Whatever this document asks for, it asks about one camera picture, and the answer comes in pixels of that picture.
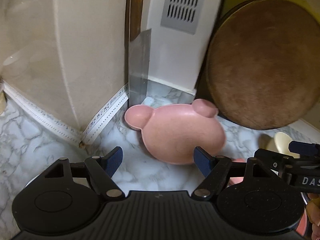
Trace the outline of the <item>person's right hand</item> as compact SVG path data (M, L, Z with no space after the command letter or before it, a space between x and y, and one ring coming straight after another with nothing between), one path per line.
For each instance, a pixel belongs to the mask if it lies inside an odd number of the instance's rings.
M309 193L310 201L306 206L306 213L312 224L312 240L319 240L320 238L320 208L319 208L319 194Z

